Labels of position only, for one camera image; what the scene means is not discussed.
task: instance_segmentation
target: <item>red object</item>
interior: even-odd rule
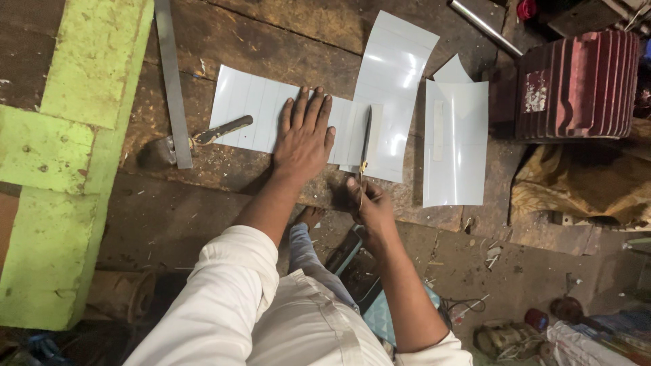
[[[639,39],[590,32],[536,47],[520,59],[516,139],[546,142],[630,133]]]
[[[529,309],[525,314],[525,323],[536,328],[537,331],[544,331],[549,325],[549,316],[538,309]]]
[[[518,4],[516,10],[518,18],[522,20],[530,19],[538,12],[536,0],[522,0],[520,1],[520,4]]]

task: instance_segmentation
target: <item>metal ruler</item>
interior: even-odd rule
[[[183,107],[181,95],[181,80],[178,77],[178,61],[176,60],[176,42],[172,28],[172,14],[169,0],[154,0],[156,26],[161,48],[163,77],[165,78],[165,94],[167,108],[172,123],[172,137],[176,154],[176,166],[179,169],[192,168],[192,155],[187,136],[186,110]]]

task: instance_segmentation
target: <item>blue jeans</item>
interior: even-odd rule
[[[289,234],[289,248],[289,273],[302,269],[305,275],[319,281],[334,292],[343,303],[359,312],[359,306],[353,301],[339,277],[326,270],[316,256],[306,223],[298,223],[292,227]]]

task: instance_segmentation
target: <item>leg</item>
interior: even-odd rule
[[[353,301],[339,277],[326,270],[314,252],[309,229],[321,220],[324,213],[325,210],[320,208],[306,207],[291,228],[289,236],[289,272],[292,273],[302,269],[305,275],[319,281],[323,286],[334,292],[344,303],[347,303],[353,309],[358,309],[359,307]]]

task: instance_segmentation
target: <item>foot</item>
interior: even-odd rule
[[[307,206],[296,218],[294,225],[303,222],[307,224],[307,231],[309,232],[319,221],[321,221],[325,213],[325,208]]]

